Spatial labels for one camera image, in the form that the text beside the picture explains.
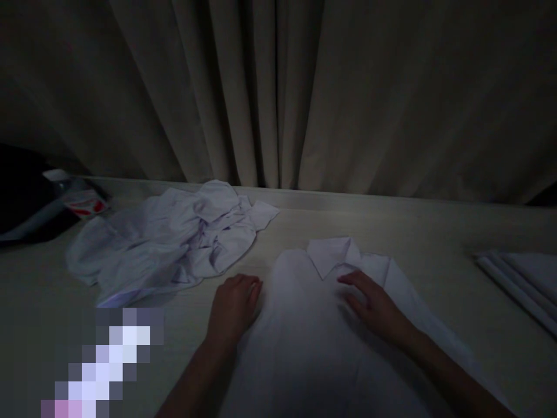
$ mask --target beige curtain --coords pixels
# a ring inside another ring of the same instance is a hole
[[[557,182],[555,27],[542,0],[12,1],[2,125],[18,103],[20,145],[96,175],[525,203]]]

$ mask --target bottle label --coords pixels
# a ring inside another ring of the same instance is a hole
[[[81,219],[92,218],[108,209],[108,204],[92,189],[68,192],[61,199]]]

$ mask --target fabric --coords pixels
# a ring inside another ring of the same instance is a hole
[[[423,372],[367,331],[337,277],[361,269],[412,323],[506,403],[470,350],[431,313],[393,259],[361,253],[350,238],[311,241],[275,262],[263,310],[238,345],[220,416],[451,416]]]
[[[491,250],[478,265],[557,337],[557,255]]]
[[[168,189],[109,219],[89,221],[67,250],[68,270],[100,285],[98,307],[129,305],[221,275],[278,213],[261,201],[250,205],[220,181],[197,193]]]
[[[0,140],[102,176],[526,203],[557,182],[556,8],[10,2]]]

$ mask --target table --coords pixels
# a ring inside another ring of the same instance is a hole
[[[128,207],[168,187],[188,183],[91,178]],[[235,188],[251,202],[281,213],[258,233],[250,251],[222,277],[136,306],[163,306],[165,343],[151,347],[136,383],[111,416],[152,417],[202,341],[216,288],[237,272],[266,280],[287,248],[310,239],[351,236],[361,251],[395,258],[430,309],[475,353],[484,371],[521,415],[557,415],[557,342],[478,267],[472,254],[498,248],[557,254],[557,211],[549,208],[458,203],[398,197]],[[49,243],[0,250],[3,284],[4,405],[39,416],[40,399],[53,399],[54,382],[67,381],[67,364],[81,362],[81,345],[95,343],[99,289],[69,275],[64,251],[80,222]]]

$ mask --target folded cloth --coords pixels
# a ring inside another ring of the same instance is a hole
[[[221,417],[453,416],[423,372],[370,333],[344,303],[355,288],[337,277],[373,278],[417,328],[501,402],[469,348],[421,300],[391,257],[361,253],[351,238],[313,240],[276,260],[265,303],[238,345]]]
[[[221,181],[197,193],[168,189],[89,221],[66,252],[68,270],[100,284],[98,307],[122,307],[221,275],[278,213],[261,201],[252,206]]]
[[[491,250],[477,254],[476,262],[557,337],[557,256]]]

